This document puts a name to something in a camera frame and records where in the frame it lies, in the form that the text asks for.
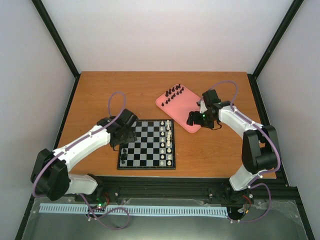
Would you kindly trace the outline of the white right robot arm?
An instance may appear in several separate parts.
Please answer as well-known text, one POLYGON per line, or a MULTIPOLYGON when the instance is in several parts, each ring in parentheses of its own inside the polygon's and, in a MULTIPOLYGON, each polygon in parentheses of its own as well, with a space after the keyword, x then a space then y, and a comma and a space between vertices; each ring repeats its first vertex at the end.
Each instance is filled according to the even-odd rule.
POLYGON ((276 129, 271 125, 256 123, 240 112, 230 101, 221 101, 214 89, 202 94, 197 102, 199 111, 191 111, 186 123, 214 129, 221 123, 230 127, 242 139, 242 165, 229 178, 234 191, 250 188, 264 173, 277 171, 281 154, 276 129))

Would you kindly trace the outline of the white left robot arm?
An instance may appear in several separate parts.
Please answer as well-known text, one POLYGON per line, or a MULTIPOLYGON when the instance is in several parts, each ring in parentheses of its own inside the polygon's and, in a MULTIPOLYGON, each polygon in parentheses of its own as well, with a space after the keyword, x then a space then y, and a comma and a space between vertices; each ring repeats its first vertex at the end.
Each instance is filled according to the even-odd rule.
POLYGON ((133 143, 137 140, 133 124, 138 117, 128 109, 117 116, 99 120, 87 133, 71 143, 41 150, 31 173, 32 195, 56 201, 65 195, 87 195, 92 201, 103 198, 104 188, 93 174, 71 174, 71 170, 97 149, 109 145, 133 143))

